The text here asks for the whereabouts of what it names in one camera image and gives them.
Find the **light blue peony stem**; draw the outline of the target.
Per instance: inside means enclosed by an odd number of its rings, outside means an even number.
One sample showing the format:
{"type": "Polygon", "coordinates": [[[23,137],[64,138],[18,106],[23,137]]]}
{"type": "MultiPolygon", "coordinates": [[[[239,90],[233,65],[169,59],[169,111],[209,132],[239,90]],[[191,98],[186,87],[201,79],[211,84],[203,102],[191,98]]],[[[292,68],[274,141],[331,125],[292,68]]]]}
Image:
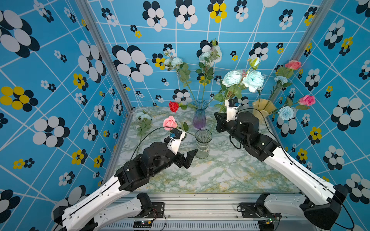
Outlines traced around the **light blue peony stem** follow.
{"type": "Polygon", "coordinates": [[[229,71],[221,81],[221,89],[214,96],[214,99],[219,102],[216,105],[219,112],[226,112],[226,100],[242,99],[242,91],[247,89],[251,93],[260,92],[265,82],[265,76],[258,71],[261,63],[261,58],[249,59],[250,67],[248,70],[233,70],[229,71]]]}

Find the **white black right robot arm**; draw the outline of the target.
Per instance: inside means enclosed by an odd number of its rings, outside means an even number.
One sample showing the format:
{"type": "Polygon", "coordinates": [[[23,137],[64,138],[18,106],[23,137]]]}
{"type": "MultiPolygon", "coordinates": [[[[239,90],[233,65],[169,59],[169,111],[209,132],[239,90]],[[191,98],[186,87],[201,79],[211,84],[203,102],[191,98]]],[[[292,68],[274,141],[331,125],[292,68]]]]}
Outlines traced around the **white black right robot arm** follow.
{"type": "Polygon", "coordinates": [[[300,196],[278,196],[263,193],[255,202],[256,214],[290,214],[306,218],[318,228],[330,230],[345,207],[348,190],[341,184],[332,185],[321,179],[295,159],[291,159],[280,144],[259,132],[259,119],[250,112],[239,112],[234,119],[225,113],[215,113],[216,130],[227,132],[251,156],[271,166],[296,187],[300,196]]]}

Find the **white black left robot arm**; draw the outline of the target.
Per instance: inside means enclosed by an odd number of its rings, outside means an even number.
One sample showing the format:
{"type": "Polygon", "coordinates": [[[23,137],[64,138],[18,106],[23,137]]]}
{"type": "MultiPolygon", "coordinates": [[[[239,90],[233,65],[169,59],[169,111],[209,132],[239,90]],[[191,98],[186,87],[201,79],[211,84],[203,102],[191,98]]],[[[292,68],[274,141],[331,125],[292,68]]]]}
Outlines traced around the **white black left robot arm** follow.
{"type": "Polygon", "coordinates": [[[124,218],[145,217],[153,208],[146,193],[139,193],[126,203],[112,203],[149,183],[150,178],[175,164],[189,168],[198,150],[186,155],[178,152],[175,145],[154,142],[142,154],[119,168],[99,189],[79,199],[76,204],[62,202],[53,210],[55,231],[98,231],[124,218]]]}

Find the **pink rose stem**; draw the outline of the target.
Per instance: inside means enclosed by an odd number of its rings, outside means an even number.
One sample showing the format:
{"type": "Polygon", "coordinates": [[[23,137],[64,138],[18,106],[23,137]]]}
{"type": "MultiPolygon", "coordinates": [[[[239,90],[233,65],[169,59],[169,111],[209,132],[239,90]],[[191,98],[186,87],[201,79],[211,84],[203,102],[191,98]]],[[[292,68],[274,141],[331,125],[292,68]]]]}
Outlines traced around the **pink rose stem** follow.
{"type": "Polygon", "coordinates": [[[180,131],[183,134],[185,134],[186,136],[189,134],[190,136],[195,137],[195,134],[188,132],[188,128],[187,129],[180,128],[179,125],[178,125],[178,123],[176,122],[176,120],[175,120],[175,118],[173,116],[169,116],[168,118],[166,118],[163,121],[163,125],[162,126],[163,126],[163,129],[167,131],[169,137],[171,135],[173,136],[173,133],[175,131],[180,131]]]}

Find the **clear ribbed glass vase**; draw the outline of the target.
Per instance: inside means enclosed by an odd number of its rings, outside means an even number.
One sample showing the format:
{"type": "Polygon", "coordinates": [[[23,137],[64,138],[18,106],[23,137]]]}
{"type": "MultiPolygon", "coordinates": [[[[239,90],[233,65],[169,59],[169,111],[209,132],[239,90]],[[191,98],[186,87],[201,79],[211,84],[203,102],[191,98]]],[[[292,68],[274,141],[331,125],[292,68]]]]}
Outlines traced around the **clear ribbed glass vase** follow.
{"type": "Polygon", "coordinates": [[[210,142],[213,139],[212,133],[207,129],[200,129],[196,132],[195,138],[197,141],[198,152],[196,157],[199,159],[205,159],[210,154],[210,142]]]}

